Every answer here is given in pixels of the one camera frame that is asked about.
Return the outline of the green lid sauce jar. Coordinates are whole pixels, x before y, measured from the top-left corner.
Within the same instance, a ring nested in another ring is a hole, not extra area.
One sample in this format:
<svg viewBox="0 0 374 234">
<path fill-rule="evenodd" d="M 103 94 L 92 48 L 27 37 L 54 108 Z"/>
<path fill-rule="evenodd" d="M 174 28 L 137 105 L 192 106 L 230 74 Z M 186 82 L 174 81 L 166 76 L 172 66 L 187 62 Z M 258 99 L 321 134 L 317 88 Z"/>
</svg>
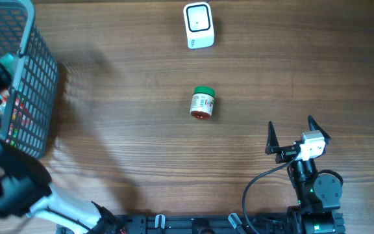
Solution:
<svg viewBox="0 0 374 234">
<path fill-rule="evenodd" d="M 196 86 L 192 96 L 190 114 L 200 120 L 211 118 L 216 92 L 208 86 Z"/>
</svg>

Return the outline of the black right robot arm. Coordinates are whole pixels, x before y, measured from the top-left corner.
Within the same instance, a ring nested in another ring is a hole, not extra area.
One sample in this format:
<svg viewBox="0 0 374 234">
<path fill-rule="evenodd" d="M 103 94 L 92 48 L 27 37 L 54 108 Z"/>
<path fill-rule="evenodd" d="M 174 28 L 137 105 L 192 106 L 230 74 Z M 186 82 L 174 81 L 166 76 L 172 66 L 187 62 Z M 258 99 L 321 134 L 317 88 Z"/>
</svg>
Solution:
<svg viewBox="0 0 374 234">
<path fill-rule="evenodd" d="M 332 170 L 318 170 L 315 159 L 326 153 L 330 136 L 308 116 L 309 130 L 291 146 L 279 146 L 273 122 L 268 123 L 267 154 L 277 164 L 286 164 L 288 177 L 299 205 L 286 212 L 287 232 L 300 234 L 345 233 L 343 215 L 338 213 L 343 178 Z"/>
</svg>

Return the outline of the teal snack pouch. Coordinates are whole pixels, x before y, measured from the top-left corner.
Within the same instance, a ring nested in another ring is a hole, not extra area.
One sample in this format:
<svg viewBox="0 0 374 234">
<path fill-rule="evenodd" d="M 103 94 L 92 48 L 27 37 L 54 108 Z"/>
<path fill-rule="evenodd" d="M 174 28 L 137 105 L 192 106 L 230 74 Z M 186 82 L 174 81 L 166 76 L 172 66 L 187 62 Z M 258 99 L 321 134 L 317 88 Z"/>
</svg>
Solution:
<svg viewBox="0 0 374 234">
<path fill-rule="evenodd" d="M 17 62 L 17 58 L 10 53 L 7 53 L 0 57 L 0 63 L 11 75 L 15 74 Z"/>
</svg>

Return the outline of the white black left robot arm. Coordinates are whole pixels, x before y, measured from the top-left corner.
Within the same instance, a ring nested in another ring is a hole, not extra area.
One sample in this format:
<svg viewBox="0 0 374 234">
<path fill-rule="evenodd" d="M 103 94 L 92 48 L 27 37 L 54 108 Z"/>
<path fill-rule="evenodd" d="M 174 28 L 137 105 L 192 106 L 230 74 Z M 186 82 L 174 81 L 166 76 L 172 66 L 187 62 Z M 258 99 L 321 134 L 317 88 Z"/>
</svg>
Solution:
<svg viewBox="0 0 374 234">
<path fill-rule="evenodd" d="M 74 233 L 123 233 L 107 208 L 58 188 L 34 156 L 0 137 L 0 218 L 28 216 L 60 224 Z"/>
</svg>

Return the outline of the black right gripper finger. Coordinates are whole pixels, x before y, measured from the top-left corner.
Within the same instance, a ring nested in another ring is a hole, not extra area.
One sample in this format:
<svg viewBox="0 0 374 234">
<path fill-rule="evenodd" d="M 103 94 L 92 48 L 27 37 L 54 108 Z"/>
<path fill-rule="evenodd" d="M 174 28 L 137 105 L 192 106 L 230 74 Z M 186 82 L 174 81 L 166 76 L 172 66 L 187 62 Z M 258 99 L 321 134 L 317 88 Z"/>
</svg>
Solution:
<svg viewBox="0 0 374 234">
<path fill-rule="evenodd" d="M 279 142 L 277 140 L 275 127 L 272 121 L 269 121 L 268 123 L 268 138 L 267 138 L 266 147 L 267 148 L 278 148 L 279 147 Z"/>
<path fill-rule="evenodd" d="M 311 131 L 320 131 L 325 140 L 330 140 L 330 136 L 317 124 L 312 115 L 308 116 L 308 126 Z"/>
</svg>

